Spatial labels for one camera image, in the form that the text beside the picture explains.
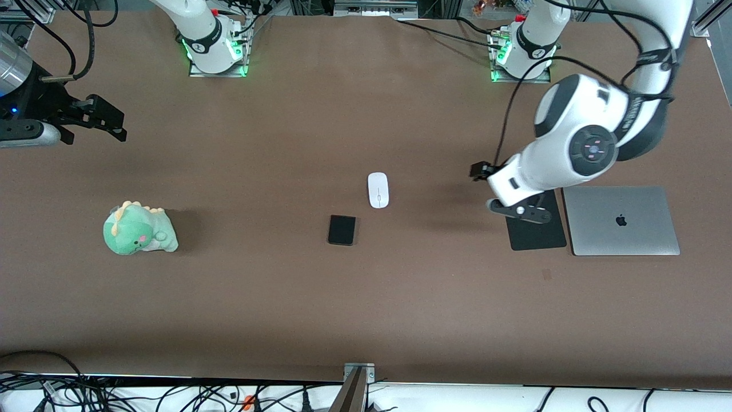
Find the metal frame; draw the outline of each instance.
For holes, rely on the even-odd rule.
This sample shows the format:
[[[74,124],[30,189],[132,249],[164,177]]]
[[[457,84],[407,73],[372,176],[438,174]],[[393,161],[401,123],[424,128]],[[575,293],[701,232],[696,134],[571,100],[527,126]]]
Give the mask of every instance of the metal frame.
[[[76,8],[78,0],[67,0],[72,7]],[[53,14],[56,10],[63,10],[64,4],[59,0],[23,0],[23,4],[26,6],[29,12],[33,13],[36,18],[43,24],[49,24],[53,21]],[[26,16],[24,12],[18,8],[17,5],[13,4],[10,8],[2,13],[0,16],[0,22],[2,23],[33,23],[33,21]]]
[[[717,0],[691,24],[693,37],[709,37],[707,29],[732,7],[732,0]]]
[[[343,370],[346,381],[328,412],[364,412],[368,384],[376,377],[373,364],[346,364]]]

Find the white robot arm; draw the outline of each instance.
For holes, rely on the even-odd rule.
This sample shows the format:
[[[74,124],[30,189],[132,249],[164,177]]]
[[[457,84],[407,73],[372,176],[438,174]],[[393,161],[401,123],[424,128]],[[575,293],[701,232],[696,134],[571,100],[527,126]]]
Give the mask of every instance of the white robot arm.
[[[545,66],[541,61],[553,55],[556,38],[566,24],[562,16],[568,10],[560,7],[566,1],[535,2],[539,12],[534,14],[532,10],[525,22],[513,23],[509,28],[512,40],[516,40],[502,65],[516,77],[524,76],[538,62],[526,78],[542,72]],[[577,74],[554,84],[539,102],[534,118],[537,139],[503,165],[486,166],[484,162],[484,171],[493,167],[485,176],[499,199],[489,204],[491,210],[521,218],[515,207],[510,213],[505,209],[547,190],[590,181],[616,161],[648,152],[662,137],[669,103],[662,94],[668,92],[679,66],[692,0],[605,3],[614,12],[629,12],[655,22],[665,36],[647,23],[629,20],[642,50],[627,89]],[[539,30],[542,22],[553,29]],[[545,41],[537,43],[536,36],[526,41],[529,34],[538,32],[547,34]]]
[[[206,0],[151,0],[163,9],[183,37],[188,58],[202,72],[221,73],[243,58],[242,25],[214,15]]]

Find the black cable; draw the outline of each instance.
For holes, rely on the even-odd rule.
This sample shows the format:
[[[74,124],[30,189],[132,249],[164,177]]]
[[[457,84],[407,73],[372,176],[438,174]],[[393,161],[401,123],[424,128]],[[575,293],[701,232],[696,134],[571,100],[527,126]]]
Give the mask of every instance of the black cable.
[[[293,408],[290,408],[289,406],[285,405],[284,403],[282,403],[281,401],[278,401],[276,399],[262,399],[262,400],[259,400],[259,402],[273,402],[272,403],[273,405],[278,404],[279,406],[282,406],[283,408],[287,409],[290,412],[298,412],[298,411],[295,411]]]
[[[220,396],[218,394],[218,391],[220,391],[223,388],[224,388],[224,386],[218,386],[216,389],[214,389],[213,386],[207,388],[209,393],[206,394],[205,396],[203,396],[202,398],[200,398],[198,401],[198,404],[193,406],[193,412],[198,412],[201,409],[201,406],[203,406],[203,403],[206,402],[207,400],[218,403],[223,408],[223,412],[227,412],[226,405],[224,404],[224,402],[221,402],[220,400],[216,400],[216,399],[212,398],[214,395]]]
[[[648,399],[653,395],[653,393],[656,391],[655,388],[648,391],[646,396],[643,398],[643,412],[646,412],[646,409],[648,408]]]
[[[321,386],[331,386],[331,385],[332,385],[332,383],[318,383],[317,385],[310,385],[310,386],[306,386],[306,387],[304,387],[302,389],[298,389],[296,391],[292,391],[289,394],[287,394],[287,395],[285,395],[283,397],[278,398],[272,404],[267,405],[264,408],[262,408],[262,412],[266,411],[267,409],[270,409],[272,406],[277,405],[279,402],[281,402],[281,401],[283,401],[283,400],[285,400],[285,399],[287,399],[287,398],[289,398],[289,397],[291,397],[293,395],[297,395],[298,393],[300,393],[302,391],[307,391],[308,389],[320,388]]]
[[[498,26],[498,27],[494,27],[493,29],[481,29],[480,27],[474,25],[472,21],[468,20],[467,18],[460,17],[460,16],[456,17],[455,20],[462,21],[463,23],[470,26],[471,29],[475,30],[476,32],[483,33],[483,34],[490,34],[493,30],[498,30],[501,28],[500,26]]]
[[[542,403],[541,403],[541,405],[539,405],[539,408],[536,410],[536,412],[542,412],[544,410],[544,407],[547,405],[547,401],[549,400],[551,393],[554,392],[554,389],[556,389],[555,386],[552,386],[551,388],[549,388],[549,392],[547,392],[547,394],[544,395],[544,399],[542,399]]]
[[[252,22],[251,22],[251,23],[249,23],[249,26],[246,26],[246,27],[244,27],[243,29],[241,29],[241,30],[240,30],[240,31],[238,31],[238,32],[234,32],[234,36],[238,36],[238,35],[240,35],[241,33],[244,33],[245,31],[247,31],[247,30],[251,29],[251,28],[252,28],[252,27],[254,26],[254,23],[256,23],[256,22],[257,22],[257,19],[258,19],[258,18],[260,18],[261,16],[263,16],[263,15],[256,15],[256,16],[254,16],[254,18],[252,19]]]
[[[173,386],[172,388],[168,389],[163,393],[163,395],[160,397],[160,400],[157,401],[157,405],[155,406],[155,412],[160,412],[160,406],[163,404],[163,400],[166,396],[171,395],[174,390],[181,388],[182,386]]]
[[[600,405],[605,409],[604,411],[598,411],[594,408],[593,402],[599,402]],[[592,412],[610,412],[608,406],[599,397],[590,397],[587,399],[587,408]]]
[[[84,17],[81,17],[81,16],[79,15],[79,13],[77,13],[77,12],[76,12],[76,10],[74,10],[74,8],[73,8],[73,7],[71,7],[71,4],[69,4],[69,3],[68,3],[68,2],[66,1],[66,0],[61,0],[61,3],[63,3],[63,5],[64,5],[64,6],[66,6],[66,8],[67,8],[67,9],[68,9],[68,10],[69,10],[69,11],[70,11],[70,12],[71,12],[71,13],[72,13],[72,14],[73,14],[74,16],[76,16],[76,18],[77,18],[77,19],[79,19],[79,20],[83,21],[84,23],[86,23],[86,21],[87,21],[87,20],[89,19],[88,17],[86,17],[86,15],[84,15]],[[109,21],[108,21],[108,22],[106,22],[106,23],[94,23],[94,27],[109,27],[109,26],[111,26],[111,25],[112,25],[112,24],[113,24],[113,23],[114,23],[115,21],[117,21],[117,16],[118,16],[118,15],[119,15],[119,1],[118,1],[118,0],[114,0],[114,14],[112,15],[112,18],[111,18],[111,19],[109,19]]]
[[[506,107],[506,114],[504,115],[504,123],[501,128],[501,137],[498,140],[498,147],[496,148],[496,155],[493,158],[493,165],[498,166],[498,158],[501,157],[501,148],[503,147],[504,140],[506,138],[506,128],[508,126],[508,116],[511,112],[511,106],[513,106],[513,100],[516,97],[516,93],[518,92],[518,88],[521,86],[523,81],[526,80],[526,76],[537,66],[539,66],[542,63],[546,63],[550,60],[564,60],[565,62],[573,63],[577,66],[582,67],[585,70],[589,70],[593,74],[599,76],[602,80],[606,81],[607,83],[613,85],[615,88],[621,90],[625,93],[631,93],[631,91],[628,90],[627,87],[623,86],[622,84],[619,84],[617,81],[614,81],[610,76],[604,74],[603,72],[599,71],[598,69],[592,67],[591,65],[588,65],[584,62],[580,62],[577,59],[573,59],[572,57],[566,57],[566,56],[552,56],[552,57],[545,57],[544,59],[541,59],[534,63],[524,74],[521,76],[520,79],[518,79],[518,82],[516,83],[516,87],[513,89],[513,93],[511,93],[511,98],[508,100],[508,106]],[[659,93],[656,95],[646,95],[646,94],[640,94],[640,93],[633,93],[634,96],[644,98],[645,100],[658,100],[658,99],[668,99],[671,98],[666,93]]]
[[[600,4],[602,5],[602,7],[605,10],[610,11],[610,7],[608,7],[608,5],[605,3],[605,0],[600,0]],[[636,50],[638,50],[638,54],[643,53],[643,47],[641,46],[641,42],[638,41],[638,38],[623,23],[621,23],[621,21],[614,14],[611,14],[610,15],[610,19],[613,22],[615,22],[615,24],[620,28],[620,30],[623,31],[623,33],[625,33],[628,37],[630,37],[631,41],[633,41],[633,44],[635,44]],[[641,67],[641,66],[638,65],[638,64],[636,64],[636,65],[633,66],[632,69],[630,69],[627,73],[625,73],[625,75],[623,76],[623,78],[620,80],[620,84],[622,84],[623,86],[625,86],[626,85],[625,82],[627,81],[627,79],[630,76],[632,76],[632,74],[635,73],[635,71],[639,67]]]
[[[425,26],[420,26],[419,24],[414,24],[414,23],[412,23],[410,21],[397,20],[397,22],[402,23],[402,24],[406,24],[407,26],[417,27],[418,29],[427,30],[428,32],[442,34],[443,36],[452,37],[453,39],[462,40],[463,42],[473,43],[473,44],[481,45],[481,46],[484,46],[484,47],[487,47],[487,48],[495,48],[495,49],[500,49],[501,48],[501,46],[499,46],[499,45],[492,45],[492,44],[488,44],[488,43],[484,43],[484,42],[479,42],[479,41],[476,41],[476,40],[466,39],[465,37],[456,36],[456,35],[450,34],[450,33],[440,32],[439,30],[431,29],[431,28],[425,27]]]
[[[661,28],[661,26],[658,25],[658,23],[651,20],[650,18],[644,17],[642,15],[638,15],[635,13],[631,13],[631,12],[621,12],[618,10],[601,10],[601,9],[591,9],[588,7],[569,6],[567,4],[559,3],[556,0],[545,0],[545,1],[549,4],[553,4],[557,7],[563,8],[563,9],[576,10],[578,12],[595,12],[595,13],[603,14],[603,15],[615,15],[615,16],[629,17],[629,18],[633,18],[635,20],[642,21],[642,22],[650,25],[654,29],[656,29],[658,31],[658,33],[661,34],[661,37],[663,37],[663,40],[665,41],[668,48],[673,49],[673,43],[671,43],[671,39],[668,37],[668,34],[663,31],[663,29]]]
[[[195,397],[193,397],[193,399],[191,399],[187,404],[185,404],[183,406],[183,408],[181,408],[180,412],[184,412],[185,411],[185,408],[188,408],[191,405],[193,405],[193,412],[195,412],[196,411],[195,403],[199,401],[199,399],[203,396],[203,394],[207,393],[208,391],[211,391],[212,389],[213,389],[212,386],[208,386],[208,387],[206,387],[206,391],[200,392],[201,388],[199,388],[198,389],[199,390],[198,395],[196,395]]]
[[[82,69],[79,74],[74,75],[74,80],[78,80],[84,76],[86,76],[87,73],[92,68],[92,64],[94,64],[94,23],[92,23],[92,15],[89,13],[89,8],[84,7],[84,17],[86,18],[86,30],[89,33],[89,56],[86,58],[86,65],[84,65],[84,69]]]
[[[307,389],[302,391],[302,408],[300,412],[313,412],[313,407],[310,404],[310,395],[307,393]]]
[[[608,7],[608,5],[605,3],[605,0],[600,0],[600,4],[605,10],[611,11],[610,7]],[[610,14],[610,19],[615,22],[615,24],[620,28],[620,30],[623,31],[623,33],[627,34],[627,36],[630,37],[631,41],[633,41],[633,44],[635,44],[635,48],[638,49],[638,54],[643,53],[641,42],[638,41],[638,38],[632,32],[630,32],[630,30],[623,23],[621,23],[620,20],[618,20],[617,16],[615,16],[615,14]]]
[[[673,43],[671,42],[671,38],[669,38],[668,33],[666,33],[658,23],[656,23],[655,21],[653,21],[650,18],[647,18],[645,16],[631,13],[631,12],[622,12],[622,11],[618,11],[618,10],[600,10],[600,9],[591,9],[588,7],[569,6],[567,4],[558,3],[556,0],[546,0],[546,2],[549,4],[553,4],[557,7],[562,7],[564,9],[568,9],[568,10],[577,10],[580,12],[596,12],[598,14],[604,14],[604,15],[609,15],[609,16],[622,16],[622,17],[628,17],[628,18],[632,18],[632,19],[635,19],[638,21],[642,21],[642,22],[648,24],[649,26],[653,27],[654,29],[656,29],[656,31],[661,35],[661,37],[663,37],[663,40],[666,43],[666,46],[668,47],[669,51],[674,50]],[[628,73],[626,73],[625,76],[623,76],[623,79],[621,80],[621,84],[625,85],[625,81],[639,67],[640,67],[640,65],[636,64],[636,66],[633,69],[631,69]],[[644,99],[651,98],[651,100],[655,100],[656,98],[661,98],[660,96],[663,96],[662,98],[672,100],[673,97],[671,97],[668,93],[671,90],[671,87],[673,86],[672,80],[676,76],[676,71],[678,70],[678,68],[679,68],[678,64],[671,66],[671,75],[669,76],[669,81],[666,84],[666,86],[663,88],[663,91],[661,93],[659,93],[657,95],[638,95],[638,94],[636,94],[636,96],[640,96]]]
[[[64,46],[66,52],[69,54],[69,60],[71,60],[69,74],[74,74],[74,72],[76,71],[76,55],[74,54],[74,50],[69,47],[68,43],[66,43],[64,39],[60,38],[60,36],[54,33],[53,30],[49,29],[48,27],[46,27],[45,24],[41,23],[41,21],[38,20],[33,13],[29,12],[28,9],[26,9],[26,5],[23,4],[21,0],[17,0],[15,3],[18,5],[18,8],[28,17],[30,17],[31,20],[33,20],[34,23],[36,23],[41,29],[43,29],[44,32],[48,33],[48,35],[56,39],[57,42],[61,43],[61,45]]]
[[[11,31],[10,33],[8,33],[8,34],[10,34],[10,36],[11,36],[11,37],[15,38],[15,32],[17,32],[17,31],[18,31],[18,29],[19,29],[19,28],[20,28],[21,26],[25,26],[25,27],[27,27],[28,29],[32,29],[32,28],[33,28],[32,26],[30,26],[30,25],[28,25],[28,24],[25,24],[25,23],[17,23],[17,24],[15,24],[15,27],[13,27],[13,28],[12,28],[12,31]]]
[[[114,394],[114,391],[116,389],[119,389],[119,388],[111,388],[109,390],[109,394],[112,395],[112,396],[114,396],[117,400],[161,400],[162,398],[164,398],[166,396],[171,396],[171,395],[179,394],[181,392],[185,392],[185,391],[187,391],[189,389],[189,386],[174,386],[173,389],[181,389],[181,390],[179,390],[177,392],[172,392],[171,391],[171,393],[166,392],[166,394],[164,394],[162,396],[159,396],[159,397],[139,397],[139,396],[134,396],[134,397],[119,397],[119,395]]]
[[[69,367],[71,369],[73,369],[74,372],[76,372],[76,375],[79,378],[81,378],[81,376],[83,376],[82,373],[81,373],[81,371],[79,370],[79,368],[76,366],[76,364],[74,364],[73,362],[71,362],[70,359],[68,359],[66,356],[63,356],[60,353],[51,352],[50,350],[17,350],[15,352],[10,352],[10,353],[6,353],[4,355],[1,355],[0,356],[0,359],[13,358],[13,357],[16,357],[16,356],[24,356],[24,355],[43,355],[43,356],[53,356],[54,358],[59,358],[62,361],[64,361],[64,363],[66,363],[67,365],[69,365]]]

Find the cable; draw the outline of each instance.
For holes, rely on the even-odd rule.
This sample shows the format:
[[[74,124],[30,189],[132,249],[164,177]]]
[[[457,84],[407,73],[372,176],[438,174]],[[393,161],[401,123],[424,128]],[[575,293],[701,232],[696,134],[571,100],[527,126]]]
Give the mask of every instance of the cable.
[[[600,10],[600,9],[591,9],[588,7],[569,6],[568,4],[559,3],[556,0],[544,0],[544,1],[546,1],[549,4],[553,4],[557,7],[561,7],[563,9],[576,10],[578,12],[595,12],[595,13],[603,14],[603,15],[615,15],[615,16],[619,15],[619,16],[629,17],[629,18],[633,18],[635,20],[642,21],[642,22],[650,25],[654,29],[656,29],[658,31],[658,33],[661,34],[661,37],[663,37],[663,40],[665,41],[668,48],[673,49],[673,44],[671,43],[671,39],[668,37],[668,34],[663,31],[661,26],[659,26],[658,23],[651,20],[650,18],[644,17],[642,15],[638,15],[638,14],[631,13],[631,12],[621,12],[618,10]]]
[[[554,392],[554,389],[556,389],[555,386],[549,388],[549,392],[544,395],[544,399],[542,399],[542,403],[539,405],[539,408],[536,410],[536,412],[542,412],[544,410],[544,407],[547,405],[547,401],[549,400],[549,396],[551,396],[551,393]]]
[[[523,81],[526,80],[526,76],[538,65],[542,63],[546,63],[550,60],[564,60],[565,62],[573,63],[577,66],[582,67],[585,70],[588,70],[592,72],[593,74],[599,76],[602,80],[606,81],[607,83],[611,84],[615,88],[621,90],[622,92],[631,94],[632,92],[628,90],[627,87],[623,86],[622,84],[619,84],[617,81],[614,81],[610,76],[604,74],[603,72],[599,71],[598,69],[592,67],[591,65],[588,65],[586,63],[580,62],[577,59],[573,59],[572,57],[566,57],[566,56],[552,56],[552,57],[545,57],[544,59],[541,59],[534,63],[524,74],[521,76],[520,79],[518,79],[518,82],[516,83],[516,87],[513,89],[513,93],[511,93],[511,98],[508,100],[508,106],[506,107],[506,114],[504,115],[504,122],[503,126],[501,128],[501,137],[498,140],[498,147],[496,148],[496,156],[493,158],[493,165],[498,166],[498,158],[501,156],[501,148],[503,147],[504,140],[506,138],[506,128],[508,126],[508,116],[511,112],[511,106],[513,106],[513,100],[516,97],[516,93],[518,92],[518,88],[521,86]],[[671,96],[667,95],[666,93],[659,93],[656,95],[646,95],[641,93],[632,93],[636,97],[643,98],[644,100],[658,100],[658,99],[669,99],[672,98]]]
[[[174,390],[176,390],[177,388],[180,388],[180,387],[181,386],[174,386],[174,387],[168,389],[167,391],[165,391],[163,393],[163,395],[160,397],[160,400],[157,401],[157,405],[155,406],[155,412],[160,412],[160,406],[163,404],[163,400],[165,399],[165,397],[168,395],[171,395],[172,394],[171,392],[173,392]]]
[[[74,16],[76,16],[77,19],[83,21],[84,23],[86,23],[86,21],[89,20],[89,17],[86,17],[86,15],[84,15],[84,17],[81,17],[79,15],[79,13],[77,13],[76,10],[74,10],[74,8],[71,7],[71,4],[69,4],[66,0],[61,0],[61,3],[63,3],[63,5]],[[114,0],[114,14],[112,15],[112,18],[108,22],[106,22],[106,23],[94,23],[94,27],[109,27],[109,26],[111,26],[112,23],[114,23],[115,21],[117,21],[117,15],[119,15],[119,0]]]
[[[599,402],[599,403],[600,403],[600,405],[602,405],[602,407],[603,407],[603,408],[604,408],[605,410],[604,410],[604,411],[598,411],[597,409],[595,409],[595,408],[594,408],[594,405],[592,405],[592,403],[593,403],[593,402],[595,402],[595,401]],[[605,402],[603,402],[603,401],[602,401],[602,400],[601,400],[601,399],[600,399],[599,397],[590,397],[590,398],[588,398],[588,399],[587,399],[587,408],[588,408],[588,409],[589,409],[590,411],[592,411],[592,412],[610,412],[610,410],[608,409],[608,406],[607,406],[607,405],[605,404]]]
[[[273,18],[274,16],[275,16],[275,15],[268,15],[268,16],[267,16],[267,19],[266,19],[266,20],[264,21],[264,23],[262,23],[262,24],[261,24],[261,26],[259,26],[259,29],[256,29],[256,30],[254,31],[254,33],[252,33],[252,39],[254,39],[254,37],[257,37],[257,33],[259,33],[259,32],[260,32],[260,31],[261,31],[262,29],[264,29],[264,27],[265,27],[265,26],[267,25],[267,22],[268,22],[268,21],[269,21],[269,20],[270,20],[271,18]]]
[[[434,8],[434,7],[435,7],[435,6],[437,5],[437,3],[438,3],[439,1],[440,1],[440,0],[435,0],[435,2],[434,2],[434,3],[432,3],[432,5],[430,6],[430,8],[429,8],[429,9],[427,9],[427,10],[425,10],[425,12],[424,12],[424,13],[422,13],[422,15],[420,15],[420,17],[419,17],[419,18],[423,18],[423,17],[425,17],[425,16],[426,16],[426,15],[427,15],[427,14],[428,14],[428,13],[430,12],[430,10],[432,10],[432,9],[433,9],[433,8]]]
[[[69,68],[69,74],[72,75],[76,71],[76,55],[74,54],[74,50],[69,47],[68,43],[64,41],[64,39],[60,38],[56,33],[53,32],[53,30],[46,27],[45,24],[41,23],[40,20],[36,18],[36,16],[29,12],[28,9],[26,9],[26,4],[23,4],[21,0],[17,0],[15,2],[18,5],[18,8],[25,13],[28,17],[33,20],[34,23],[36,23],[41,29],[43,29],[44,32],[48,33],[51,37],[56,39],[57,42],[61,43],[62,46],[66,49],[66,52],[69,54],[69,60],[71,60],[71,65]]]
[[[139,396],[135,396],[135,397],[122,397],[121,398],[118,395],[115,395],[114,394],[114,391],[117,390],[117,389],[119,389],[119,388],[111,388],[109,390],[109,394],[112,395],[112,396],[114,396],[118,400],[161,400],[162,398],[164,398],[166,396],[171,396],[171,395],[175,395],[175,394],[179,394],[179,393],[185,392],[190,387],[189,386],[174,386],[172,389],[180,389],[180,388],[182,388],[182,389],[179,390],[179,391],[177,391],[177,392],[171,392],[171,393],[166,392],[163,396],[159,396],[159,397],[139,397]]]
[[[74,75],[74,80],[78,80],[86,76],[92,68],[91,65],[94,64],[94,23],[92,23],[92,15],[89,13],[88,7],[84,7],[84,17],[86,18],[86,29],[89,33],[89,56],[86,58],[86,65],[84,65],[84,69],[82,69],[79,74]]]
[[[262,15],[256,15],[256,16],[254,16],[254,18],[252,19],[252,22],[251,22],[251,23],[249,23],[249,26],[246,26],[246,27],[244,27],[244,28],[243,28],[242,30],[240,30],[240,31],[238,31],[238,32],[234,32],[234,36],[238,36],[238,35],[240,35],[241,33],[244,33],[245,31],[247,31],[247,30],[251,29],[251,28],[252,28],[252,27],[254,26],[254,23],[256,23],[256,22],[257,22],[257,19],[258,19],[258,18],[260,18],[261,16],[262,16]]]
[[[267,409],[270,409],[272,406],[277,405],[279,402],[281,402],[281,401],[283,401],[283,400],[285,400],[285,399],[287,399],[287,398],[289,398],[289,397],[291,397],[293,395],[297,395],[298,393],[300,393],[302,391],[307,391],[308,389],[320,388],[321,386],[331,386],[331,385],[332,385],[332,383],[318,383],[317,385],[310,385],[310,386],[306,386],[306,387],[304,387],[302,389],[298,389],[296,391],[292,391],[289,394],[287,394],[287,395],[285,395],[283,397],[278,398],[277,401],[273,402],[272,404],[267,405],[264,408],[262,408],[262,412],[266,411]]]
[[[307,389],[302,391],[302,408],[301,412],[313,412],[313,407],[310,404],[310,395],[307,393]]]
[[[428,32],[442,34],[443,36],[452,37],[453,39],[462,40],[463,42],[473,43],[473,44],[481,45],[481,46],[484,46],[484,47],[487,47],[487,48],[495,48],[495,49],[500,49],[501,48],[501,46],[499,46],[499,45],[491,45],[491,44],[484,43],[484,42],[479,42],[479,41],[476,41],[476,40],[466,39],[465,37],[455,36],[454,34],[440,32],[439,30],[431,29],[431,28],[425,27],[425,26],[420,26],[419,24],[414,24],[414,23],[412,23],[410,21],[397,20],[397,22],[402,23],[402,24],[406,24],[407,26],[417,27],[418,29],[427,30]]]
[[[470,20],[468,20],[467,18],[464,18],[464,17],[456,17],[455,20],[462,21],[463,23],[465,23],[468,26],[470,26],[471,29],[475,30],[476,32],[483,33],[483,34],[490,34],[493,30],[498,30],[498,29],[501,28],[500,26],[498,26],[498,27],[495,27],[493,29],[481,29],[480,27],[474,25],[472,21],[470,21]]]
[[[277,404],[277,405],[282,406],[283,408],[287,409],[290,412],[297,412],[293,408],[290,408],[289,406],[285,405],[284,403],[282,403],[281,401],[278,401],[276,399],[262,399],[262,400],[259,400],[259,402],[273,402],[272,403],[273,405]]]
[[[643,398],[643,412],[646,412],[646,409],[648,408],[648,399],[653,395],[653,393],[656,391],[655,388],[648,391],[646,396]]]
[[[63,356],[60,353],[51,352],[50,350],[18,350],[15,352],[6,353],[6,354],[0,356],[0,359],[13,358],[16,356],[24,356],[24,355],[44,355],[44,356],[53,356],[54,358],[59,358],[62,361],[64,361],[67,365],[69,365],[69,367],[71,367],[71,369],[73,369],[74,372],[76,372],[76,375],[79,378],[81,378],[81,376],[82,376],[79,368],[73,362],[71,362],[70,359],[68,359],[66,356]]]
[[[608,7],[608,5],[605,3],[605,0],[600,0],[600,4],[602,5],[602,8],[604,8],[608,12],[610,11],[610,7]],[[630,37],[630,39],[635,44],[635,48],[638,49],[638,54],[643,53],[641,42],[639,42],[638,38],[633,33],[631,33],[630,30],[628,30],[628,28],[620,22],[620,20],[618,20],[617,16],[615,16],[615,14],[610,14],[610,19],[615,22],[615,24],[620,28],[620,30],[623,31],[623,33],[627,34],[628,37]]]
[[[12,31],[11,31],[10,33],[8,33],[8,34],[10,34],[10,36],[11,36],[11,37],[15,37],[15,32],[17,32],[17,31],[18,31],[18,29],[19,29],[19,28],[20,28],[21,26],[25,26],[26,28],[28,28],[28,29],[31,29],[31,26],[30,26],[30,25],[28,25],[28,24],[26,24],[26,23],[17,23],[17,24],[15,24],[15,26],[14,26],[14,27],[12,28]]]

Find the table surface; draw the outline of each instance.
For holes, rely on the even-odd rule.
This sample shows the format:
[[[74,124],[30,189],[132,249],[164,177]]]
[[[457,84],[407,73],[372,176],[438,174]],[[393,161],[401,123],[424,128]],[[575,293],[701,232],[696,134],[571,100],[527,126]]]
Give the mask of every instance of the table surface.
[[[52,27],[83,66],[85,26]],[[202,79],[159,10],[96,34],[68,90],[119,107],[128,141],[75,128],[71,147],[0,152],[2,350],[104,373],[338,379],[369,361],[406,381],[732,383],[732,117],[705,40],[661,145],[593,182],[663,185],[681,256],[580,258],[511,251],[488,185],[468,178],[513,88],[490,82],[480,47],[390,18],[275,17],[248,77]],[[31,43],[65,73],[58,44],[39,30]],[[616,78],[635,57],[607,24],[570,24],[561,43]],[[553,77],[576,71],[558,62]],[[533,138],[547,88],[519,92],[506,155]],[[376,171],[383,210],[367,200]],[[180,249],[109,251],[102,223],[124,200],[167,209]],[[355,246],[326,243],[332,214],[358,216]]]

